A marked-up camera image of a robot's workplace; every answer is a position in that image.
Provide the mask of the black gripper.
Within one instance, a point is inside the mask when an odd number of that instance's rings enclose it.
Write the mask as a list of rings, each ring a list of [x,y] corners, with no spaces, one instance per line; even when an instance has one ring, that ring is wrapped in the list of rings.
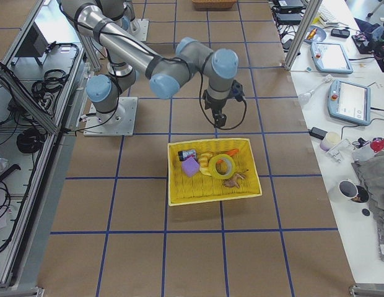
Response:
[[[244,100],[243,85],[237,80],[233,80],[232,85],[226,91],[220,92],[208,86],[203,92],[204,109],[212,111],[215,127],[225,126],[227,116],[221,112],[229,99],[236,99],[238,102]]]

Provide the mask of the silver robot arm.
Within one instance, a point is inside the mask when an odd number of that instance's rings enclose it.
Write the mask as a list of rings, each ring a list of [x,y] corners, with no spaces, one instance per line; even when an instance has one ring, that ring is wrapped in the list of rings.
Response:
[[[116,56],[143,73],[159,98],[172,98],[195,73],[207,77],[208,87],[199,92],[199,104],[203,111],[211,110],[214,127],[225,129],[227,117],[222,109],[227,100],[245,102],[243,86],[235,80],[238,56],[231,49],[213,50],[185,37],[177,45],[175,57],[165,58],[122,24],[123,19],[132,22],[135,18],[132,1],[60,1],[59,8],[81,35],[104,46],[111,58]]]
[[[123,1],[123,15],[121,18],[121,26],[128,33],[133,36],[137,35],[140,31],[140,24],[136,20],[136,14],[132,0]]]

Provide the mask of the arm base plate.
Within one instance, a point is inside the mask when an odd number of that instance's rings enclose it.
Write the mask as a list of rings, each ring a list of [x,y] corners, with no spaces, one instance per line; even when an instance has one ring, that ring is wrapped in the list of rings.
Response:
[[[83,133],[86,137],[116,137],[132,136],[137,112],[137,97],[120,97],[117,110],[113,113],[102,114],[96,112],[93,103],[90,105],[90,113],[95,115],[88,117]]]
[[[124,18],[123,24],[126,25],[126,30],[137,40],[143,43],[147,41],[149,19],[134,19],[129,21]]]

